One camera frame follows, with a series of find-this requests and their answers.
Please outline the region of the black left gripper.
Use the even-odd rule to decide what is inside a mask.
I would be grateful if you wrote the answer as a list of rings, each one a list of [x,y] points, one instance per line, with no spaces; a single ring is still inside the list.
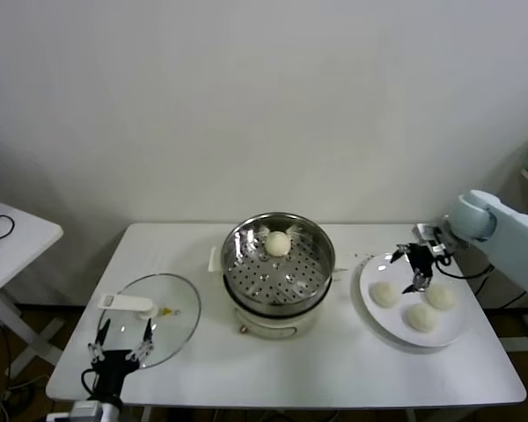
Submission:
[[[95,340],[88,344],[88,351],[92,362],[92,371],[97,376],[92,396],[95,398],[119,398],[123,384],[128,375],[139,369],[143,362],[153,351],[151,319],[145,326],[143,340],[131,350],[113,350],[104,353],[103,345],[111,319],[108,318],[98,330]]]

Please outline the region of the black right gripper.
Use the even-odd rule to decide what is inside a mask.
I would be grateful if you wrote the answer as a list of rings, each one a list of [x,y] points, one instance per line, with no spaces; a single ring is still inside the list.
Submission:
[[[398,244],[397,250],[391,256],[390,263],[392,264],[404,256],[408,257],[414,277],[412,284],[407,286],[402,294],[425,292],[429,287],[429,277],[433,276],[432,266],[435,262],[431,249],[421,244]]]

